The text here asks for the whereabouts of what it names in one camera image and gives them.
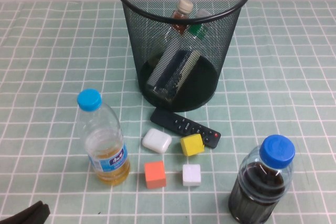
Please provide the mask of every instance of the black mesh trash can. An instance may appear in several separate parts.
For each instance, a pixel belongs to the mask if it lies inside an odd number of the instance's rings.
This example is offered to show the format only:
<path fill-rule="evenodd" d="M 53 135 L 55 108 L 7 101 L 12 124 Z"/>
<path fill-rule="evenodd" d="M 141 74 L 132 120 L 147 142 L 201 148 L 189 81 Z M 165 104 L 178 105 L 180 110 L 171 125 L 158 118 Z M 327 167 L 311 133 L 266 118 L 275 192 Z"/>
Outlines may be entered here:
<path fill-rule="evenodd" d="M 121 1 L 144 97 L 175 112 L 209 101 L 247 0 L 189 0 L 189 19 L 172 18 L 179 0 Z M 200 9 L 208 15 L 199 17 Z M 172 29 L 181 25 L 183 34 Z"/>

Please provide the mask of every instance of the dark liquid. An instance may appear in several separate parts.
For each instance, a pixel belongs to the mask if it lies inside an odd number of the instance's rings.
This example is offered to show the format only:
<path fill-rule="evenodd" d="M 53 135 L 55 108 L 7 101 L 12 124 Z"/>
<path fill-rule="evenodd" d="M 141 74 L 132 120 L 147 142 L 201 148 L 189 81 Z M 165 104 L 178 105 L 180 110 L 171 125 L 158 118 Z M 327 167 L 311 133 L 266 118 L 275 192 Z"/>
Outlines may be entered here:
<path fill-rule="evenodd" d="M 267 168 L 260 162 L 251 163 L 246 169 L 243 171 L 244 185 L 254 199 L 248 197 L 237 178 L 228 206 L 232 216 L 240 223 L 264 223 L 285 191 L 284 181 L 280 174 L 276 176 L 275 170 Z M 261 198 L 275 198 L 275 202 L 261 202 L 259 201 Z"/>
<path fill-rule="evenodd" d="M 178 93 L 171 102 L 153 94 L 146 83 L 154 68 L 146 62 L 140 70 L 139 86 L 145 98 L 154 106 L 163 107 L 175 112 L 196 109 L 205 104 L 214 94 L 218 75 L 213 65 L 200 57 L 193 67 Z"/>

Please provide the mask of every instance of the bottle cap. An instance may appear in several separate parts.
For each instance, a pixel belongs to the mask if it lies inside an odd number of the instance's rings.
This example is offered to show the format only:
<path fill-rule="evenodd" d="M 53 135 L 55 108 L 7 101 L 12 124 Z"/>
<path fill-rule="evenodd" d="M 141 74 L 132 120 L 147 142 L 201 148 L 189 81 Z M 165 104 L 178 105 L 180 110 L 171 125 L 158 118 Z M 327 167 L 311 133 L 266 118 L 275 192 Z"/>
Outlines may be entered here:
<path fill-rule="evenodd" d="M 177 9 L 183 13 L 189 14 L 193 11 L 194 4 L 189 0 L 180 0 L 177 5 Z"/>
<path fill-rule="evenodd" d="M 292 162 L 295 156 L 295 147 L 288 138 L 281 135 L 271 135 L 263 141 L 259 155 L 269 167 L 283 169 Z"/>
<path fill-rule="evenodd" d="M 82 110 L 91 112 L 100 108 L 102 101 L 97 90 L 85 89 L 77 96 L 77 103 Z"/>

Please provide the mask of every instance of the bottle label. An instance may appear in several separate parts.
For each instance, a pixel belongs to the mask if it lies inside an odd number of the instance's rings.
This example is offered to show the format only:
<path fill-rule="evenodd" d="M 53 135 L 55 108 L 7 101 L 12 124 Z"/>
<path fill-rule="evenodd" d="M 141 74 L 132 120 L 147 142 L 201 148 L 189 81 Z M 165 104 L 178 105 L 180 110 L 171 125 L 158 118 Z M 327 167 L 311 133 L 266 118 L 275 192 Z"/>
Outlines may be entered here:
<path fill-rule="evenodd" d="M 96 170 L 104 173 L 110 173 L 114 170 L 119 169 L 125 163 L 127 159 L 127 149 L 124 144 L 124 146 L 118 151 L 118 153 L 112 157 L 102 159 L 89 156 L 89 159 L 92 166 Z"/>

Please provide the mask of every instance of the black remote control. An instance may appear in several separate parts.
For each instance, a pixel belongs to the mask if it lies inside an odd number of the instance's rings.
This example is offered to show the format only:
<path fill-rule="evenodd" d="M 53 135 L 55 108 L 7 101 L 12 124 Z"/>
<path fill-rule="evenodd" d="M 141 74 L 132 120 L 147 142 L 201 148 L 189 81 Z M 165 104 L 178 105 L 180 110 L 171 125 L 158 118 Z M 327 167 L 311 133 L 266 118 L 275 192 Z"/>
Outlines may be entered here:
<path fill-rule="evenodd" d="M 216 148 L 221 138 L 219 132 L 164 109 L 156 108 L 151 116 L 151 121 L 178 135 L 200 134 L 204 145 L 210 148 Z"/>

